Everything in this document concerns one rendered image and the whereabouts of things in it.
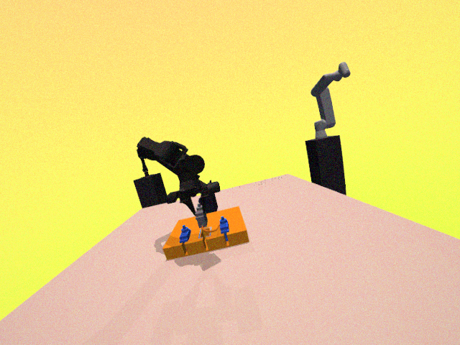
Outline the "orange flat rectangular deck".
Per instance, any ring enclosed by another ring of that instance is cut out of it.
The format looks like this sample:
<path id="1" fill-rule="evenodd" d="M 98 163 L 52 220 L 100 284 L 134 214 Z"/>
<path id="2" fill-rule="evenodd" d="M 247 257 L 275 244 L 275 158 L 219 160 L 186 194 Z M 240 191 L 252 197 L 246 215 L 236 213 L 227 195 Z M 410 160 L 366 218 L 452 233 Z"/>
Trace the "orange flat rectangular deck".
<path id="1" fill-rule="evenodd" d="M 247 228 L 239 207 L 206 214 L 206 232 L 199 228 L 196 217 L 181 219 L 175 225 L 169 239 L 162 248 L 167 260 L 232 247 L 249 242 Z"/>

